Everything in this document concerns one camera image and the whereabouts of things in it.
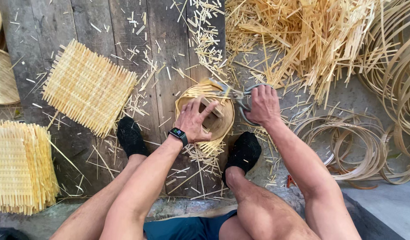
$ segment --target hand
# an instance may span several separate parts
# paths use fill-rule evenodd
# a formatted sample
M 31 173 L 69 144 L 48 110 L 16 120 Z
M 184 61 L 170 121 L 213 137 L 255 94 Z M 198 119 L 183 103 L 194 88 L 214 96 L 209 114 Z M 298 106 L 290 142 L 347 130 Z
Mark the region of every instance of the hand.
M 189 103 L 183 105 L 181 113 L 178 116 L 175 127 L 186 133 L 189 144 L 209 141 L 212 133 L 205 133 L 202 123 L 205 117 L 211 113 L 219 104 L 218 101 L 211 102 L 201 113 L 199 113 L 199 106 L 204 96 L 194 98 Z
M 251 91 L 251 112 L 245 112 L 248 120 L 264 128 L 281 120 L 279 98 L 276 90 L 268 85 L 260 85 Z

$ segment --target black sock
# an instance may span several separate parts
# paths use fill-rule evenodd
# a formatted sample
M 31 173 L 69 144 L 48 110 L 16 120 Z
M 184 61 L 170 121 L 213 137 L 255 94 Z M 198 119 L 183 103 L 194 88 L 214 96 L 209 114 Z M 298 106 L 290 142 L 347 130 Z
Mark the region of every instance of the black sock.
M 257 163 L 261 154 L 261 146 L 254 133 L 244 132 L 236 140 L 233 150 L 223 172 L 223 182 L 226 184 L 226 169 L 231 166 L 238 166 L 245 171 L 245 174 L 251 170 Z
M 117 139 L 129 158 L 132 154 L 149 156 L 150 152 L 144 144 L 140 129 L 131 117 L 124 117 L 117 126 Z

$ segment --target metal shears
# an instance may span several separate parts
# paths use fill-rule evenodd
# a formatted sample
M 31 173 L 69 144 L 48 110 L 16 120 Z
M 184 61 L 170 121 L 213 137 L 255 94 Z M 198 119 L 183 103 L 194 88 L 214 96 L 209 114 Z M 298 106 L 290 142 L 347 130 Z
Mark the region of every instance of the metal shears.
M 270 84 L 267 84 L 267 83 L 255 84 L 252 87 L 249 87 L 245 91 L 242 92 L 242 91 L 238 91 L 238 90 L 235 90 L 235 89 L 232 89 L 232 88 L 230 88 L 230 90 L 229 90 L 229 87 L 227 85 L 221 84 L 221 83 L 219 83 L 219 82 L 217 82 L 217 81 L 215 81 L 214 79 L 211 79 L 211 78 L 210 78 L 210 80 L 213 83 L 218 84 L 223 89 L 223 91 L 213 91 L 217 96 L 226 96 L 227 95 L 226 97 L 229 97 L 231 100 L 234 100 L 234 101 L 237 102 L 237 104 L 239 104 L 239 112 L 240 112 L 240 115 L 245 120 L 245 122 L 247 122 L 249 125 L 252 125 L 252 126 L 260 126 L 260 124 L 253 123 L 253 122 L 251 122 L 250 120 L 248 120 L 246 118 L 244 111 L 251 112 L 251 107 L 248 105 L 247 102 L 244 102 L 243 100 L 247 96 L 251 95 L 252 89 L 254 89 L 254 88 L 256 88 L 260 85 L 269 85 L 269 86 L 271 86 Z

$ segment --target watch screen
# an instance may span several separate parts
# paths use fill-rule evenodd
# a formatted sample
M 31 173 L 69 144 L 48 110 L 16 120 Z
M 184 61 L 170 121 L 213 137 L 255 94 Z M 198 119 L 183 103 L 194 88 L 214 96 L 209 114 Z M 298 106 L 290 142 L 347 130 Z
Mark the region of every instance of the watch screen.
M 174 128 L 171 130 L 172 133 L 174 133 L 176 136 L 178 136 L 179 138 L 181 138 L 185 133 L 183 131 L 181 131 L 178 128 Z

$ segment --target dark blue shorts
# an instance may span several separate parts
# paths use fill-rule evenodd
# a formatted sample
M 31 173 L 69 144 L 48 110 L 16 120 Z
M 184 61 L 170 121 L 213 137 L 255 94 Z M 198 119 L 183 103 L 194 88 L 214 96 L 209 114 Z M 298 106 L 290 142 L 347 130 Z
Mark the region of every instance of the dark blue shorts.
M 237 210 L 214 218 L 195 216 L 146 222 L 143 230 L 148 240 L 218 240 L 221 225 L 234 215 Z

